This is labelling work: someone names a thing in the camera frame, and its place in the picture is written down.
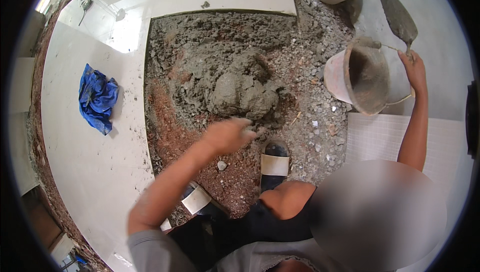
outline sandal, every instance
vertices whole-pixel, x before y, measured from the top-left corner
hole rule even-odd
[[[229,218],[229,212],[195,181],[190,181],[185,192],[182,194],[181,203],[192,215],[210,215],[213,220]]]
[[[268,140],[261,154],[261,192],[273,190],[289,174],[289,149],[281,140]]]

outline gray shirt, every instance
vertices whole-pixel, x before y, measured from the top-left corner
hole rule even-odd
[[[197,272],[179,246],[160,230],[133,233],[128,246],[138,272]],[[353,271],[327,256],[313,238],[298,242],[251,243],[219,260],[216,267],[218,272],[265,272],[291,258],[316,272]]]

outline black pants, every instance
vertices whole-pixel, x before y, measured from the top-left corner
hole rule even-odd
[[[213,265],[243,245],[254,242],[296,242],[312,238],[308,224],[310,197],[293,218],[279,220],[261,200],[239,219],[215,221],[197,215],[168,235],[180,246],[200,271]]]

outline hand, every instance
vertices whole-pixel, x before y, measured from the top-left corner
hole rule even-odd
[[[423,65],[423,60],[415,51],[411,50],[411,53],[413,63],[411,63],[408,56],[401,51],[398,51],[398,56],[405,66],[406,76],[408,77],[408,81],[412,88],[417,94],[426,94],[427,78],[425,77],[425,65]]]
[[[200,142],[213,149],[215,155],[231,154],[256,137],[255,131],[245,131],[249,119],[231,118],[208,126]]]

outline trowel handle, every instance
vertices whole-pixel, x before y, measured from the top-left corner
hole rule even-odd
[[[408,45],[406,47],[406,52],[405,52],[406,56],[408,57],[408,61],[410,63],[413,63],[413,55],[412,53],[410,52],[410,46]],[[410,85],[410,94],[412,95],[413,98],[415,98],[415,89],[413,89],[413,87]]]

